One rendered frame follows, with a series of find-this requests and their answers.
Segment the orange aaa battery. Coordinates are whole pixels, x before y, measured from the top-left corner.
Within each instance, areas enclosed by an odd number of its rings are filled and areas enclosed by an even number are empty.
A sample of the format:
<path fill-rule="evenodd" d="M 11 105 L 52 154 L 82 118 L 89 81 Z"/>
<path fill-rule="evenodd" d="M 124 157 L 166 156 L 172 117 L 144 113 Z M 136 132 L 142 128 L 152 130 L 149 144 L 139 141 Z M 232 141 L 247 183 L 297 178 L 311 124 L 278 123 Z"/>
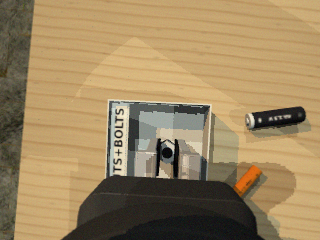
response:
<path fill-rule="evenodd" d="M 252 165 L 252 167 L 250 167 L 250 169 L 235 184 L 233 189 L 241 197 L 261 174 L 262 171 L 255 165 Z"/>

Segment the black aa battery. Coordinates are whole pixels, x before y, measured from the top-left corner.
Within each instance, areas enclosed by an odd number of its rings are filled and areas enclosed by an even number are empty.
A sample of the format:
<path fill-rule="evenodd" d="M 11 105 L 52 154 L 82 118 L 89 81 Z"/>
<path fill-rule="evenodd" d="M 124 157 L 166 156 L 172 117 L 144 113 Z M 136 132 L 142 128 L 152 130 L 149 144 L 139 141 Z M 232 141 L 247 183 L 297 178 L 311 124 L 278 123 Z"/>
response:
<path fill-rule="evenodd" d="M 245 123 L 248 129 L 303 122 L 306 112 L 303 107 L 291 107 L 247 113 Z"/>

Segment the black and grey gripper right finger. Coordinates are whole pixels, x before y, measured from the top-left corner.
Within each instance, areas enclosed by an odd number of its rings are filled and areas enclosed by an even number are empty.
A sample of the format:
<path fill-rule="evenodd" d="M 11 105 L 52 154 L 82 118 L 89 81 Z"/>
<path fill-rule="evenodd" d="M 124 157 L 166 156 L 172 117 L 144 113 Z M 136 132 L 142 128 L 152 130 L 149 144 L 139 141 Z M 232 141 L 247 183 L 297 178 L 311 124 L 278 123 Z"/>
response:
<path fill-rule="evenodd" d="M 174 146 L 174 177 L 200 180 L 201 155 L 190 152 L 184 139 L 175 139 Z"/>

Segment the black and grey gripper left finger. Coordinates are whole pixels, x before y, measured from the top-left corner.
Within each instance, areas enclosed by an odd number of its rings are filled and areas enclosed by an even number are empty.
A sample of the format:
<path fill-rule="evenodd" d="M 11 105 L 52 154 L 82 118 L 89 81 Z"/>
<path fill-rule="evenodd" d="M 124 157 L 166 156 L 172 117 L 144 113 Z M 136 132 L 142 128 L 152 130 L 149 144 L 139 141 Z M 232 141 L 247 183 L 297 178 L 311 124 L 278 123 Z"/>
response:
<path fill-rule="evenodd" d="M 151 138 L 146 150 L 136 152 L 136 177 L 156 178 L 156 176 L 159 176 L 160 146 L 161 138 Z"/>

